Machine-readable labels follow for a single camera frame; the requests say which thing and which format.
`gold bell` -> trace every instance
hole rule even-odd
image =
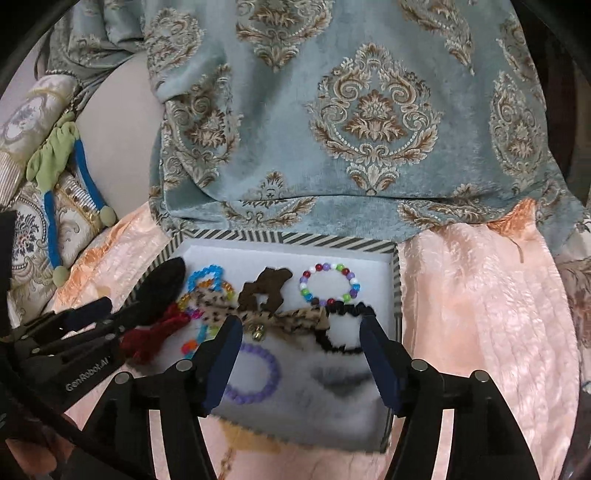
[[[252,339],[255,342],[262,342],[265,339],[266,328],[264,325],[257,325],[252,332]]]

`green bead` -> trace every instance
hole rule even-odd
[[[115,211],[107,205],[100,209],[99,217],[104,226],[113,226],[117,223]]]
[[[56,267],[56,269],[53,271],[53,283],[58,288],[66,283],[69,277],[70,270],[68,270],[66,267],[63,267],[62,265]]]

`blue beaded bracelet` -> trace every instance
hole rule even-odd
[[[213,275],[212,290],[222,291],[223,268],[219,265],[209,265],[208,267],[205,267],[203,270],[198,270],[192,273],[189,277],[189,291],[195,290],[195,288],[197,288],[197,282],[201,280],[203,277],[206,277],[207,275]]]

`peach fabric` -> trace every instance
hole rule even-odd
[[[121,219],[101,244],[84,251],[57,290],[51,309],[59,312],[109,297],[113,310],[119,310],[169,241],[152,220],[148,204],[142,205]]]
[[[579,399],[577,345],[535,203],[525,200],[488,226],[422,232],[399,249],[409,352],[441,372],[488,371],[541,480],[558,478]],[[433,478],[445,478],[452,426],[446,412]]]
[[[80,259],[80,276],[73,275],[59,305],[93,300],[101,289],[108,289],[116,304],[124,299],[158,254],[146,244],[164,246],[151,222],[146,207],[123,219],[126,226],[117,225],[106,246]],[[422,232],[400,244],[399,251],[407,349],[442,372],[490,372],[532,448],[541,479],[557,478],[577,407],[577,353],[564,289],[535,228],[533,202],[522,202],[489,226],[458,224]],[[109,380],[68,411],[80,427]],[[152,412],[151,419],[156,474],[166,480],[158,414]],[[378,480],[388,469],[401,421],[385,455],[289,445],[212,416],[200,424],[223,480]],[[446,475],[451,428],[446,415],[437,480]]]

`blue cord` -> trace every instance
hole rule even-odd
[[[80,169],[80,176],[86,185],[86,190],[88,190],[88,194],[92,201],[96,205],[96,209],[100,212],[100,209],[105,206],[105,201],[103,197],[100,195],[99,189],[96,188],[95,182],[92,181],[92,177],[90,176],[90,172],[88,171],[88,166],[86,165],[86,155],[84,154],[84,145],[82,145],[82,140],[78,139],[74,142],[74,151],[76,152],[76,164]]]
[[[53,192],[45,192],[45,195],[43,195],[43,206],[48,222],[47,248],[49,250],[49,261],[55,270],[61,265],[61,257],[58,250],[56,206],[53,201]]]

